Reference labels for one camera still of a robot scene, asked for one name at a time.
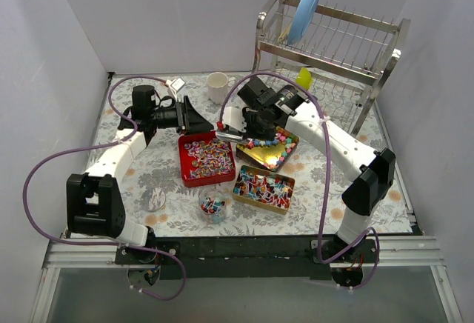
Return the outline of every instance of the blue plate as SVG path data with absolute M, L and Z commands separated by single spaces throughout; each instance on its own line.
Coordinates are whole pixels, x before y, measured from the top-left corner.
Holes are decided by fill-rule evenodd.
M 319 0 L 301 0 L 296 8 L 295 17 L 288 33 L 287 43 L 289 45 L 298 44 L 306 33 Z

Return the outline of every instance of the gray floor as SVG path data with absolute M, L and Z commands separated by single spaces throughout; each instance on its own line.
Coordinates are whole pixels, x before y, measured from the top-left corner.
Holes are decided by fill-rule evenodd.
M 192 279 L 177 299 L 158 302 L 131 290 L 126 270 L 63 269 L 48 322 L 447 321 L 429 267 L 381 267 L 352 294 L 303 280 Z

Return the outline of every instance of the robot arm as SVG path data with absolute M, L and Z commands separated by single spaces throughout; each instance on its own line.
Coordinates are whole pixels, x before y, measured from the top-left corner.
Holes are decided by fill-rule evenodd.
M 249 106 L 243 110 L 226 107 L 220 139 L 247 143 L 248 139 L 270 140 L 276 126 L 307 140 L 326 152 L 321 122 L 330 136 L 331 159 L 352 184 L 342 194 L 347 206 L 337 237 L 353 242 L 369 226 L 372 215 L 393 183 L 395 155 L 389 149 L 378 152 L 354 139 L 329 120 L 321 120 L 307 97 L 291 85 L 277 93 L 259 78 L 249 80 L 238 92 Z
M 67 180 L 67 226 L 74 233 L 91 236 L 106 236 L 126 244 L 148 246 L 150 231 L 142 224 L 127 217 L 121 199 L 119 184 L 133 160 L 143 151 L 156 134 L 158 128 L 175 127 L 177 133 L 194 134 L 213 129 L 211 123 L 200 116 L 191 106 L 187 96 L 179 101 L 177 90 L 172 92 L 172 103 L 167 107 L 156 105 L 153 86 L 141 85 L 133 88 L 131 119 L 138 131 L 127 141 L 107 149 L 82 174 L 72 174 Z M 121 120 L 116 140 L 133 132 L 131 123 Z

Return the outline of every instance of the floral tablecloth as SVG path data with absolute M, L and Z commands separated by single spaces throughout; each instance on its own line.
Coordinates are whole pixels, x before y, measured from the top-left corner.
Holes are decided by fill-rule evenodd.
M 220 106 L 213 104 L 207 97 L 206 76 L 183 76 L 187 87 L 182 94 L 187 94 L 194 108 L 215 124 Z M 229 76 L 238 78 L 239 74 Z M 153 81 L 134 79 L 123 83 L 114 92 L 114 105 L 121 110 L 130 106 L 132 88 L 137 84 L 155 84 L 160 94 L 165 95 L 167 92 Z M 243 105 L 237 95 L 231 98 L 230 104 Z M 106 103 L 95 144 L 112 141 L 118 123 L 119 117 Z M 372 111 L 359 133 L 358 140 L 375 148 L 386 145 Z M 89 164 L 100 155 L 101 151 L 91 153 Z M 301 140 L 296 152 L 281 170 L 282 174 L 296 180 L 290 210 L 283 216 L 232 200 L 231 192 L 235 181 L 208 187 L 185 187 L 179 165 L 178 134 L 174 129 L 166 129 L 158 130 L 148 148 L 135 159 L 119 186 L 128 215 L 139 223 L 151 226 L 157 236 L 314 234 L 318 232 L 321 215 L 325 162 L 325 156 Z M 237 170 L 242 164 L 242 160 L 236 159 Z M 342 172 L 333 167 L 330 200 L 324 224 L 326 234 L 335 233 L 341 224 L 344 215 L 341 194 L 349 184 Z M 227 218 L 221 224 L 207 224 L 198 217 L 198 195 L 210 187 L 220 190 L 229 199 Z M 156 212 L 147 212 L 145 209 L 153 206 L 150 202 L 159 200 L 160 196 L 157 195 L 161 191 L 166 195 L 164 205 Z M 411 232 L 404 199 L 396 182 L 375 212 L 373 226 L 380 233 Z

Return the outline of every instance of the yellow object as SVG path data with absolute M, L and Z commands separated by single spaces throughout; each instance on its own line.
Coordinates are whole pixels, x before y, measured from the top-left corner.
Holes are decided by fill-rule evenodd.
M 313 82 L 310 71 L 306 67 L 302 67 L 295 82 L 308 91 L 311 87 L 311 82 Z

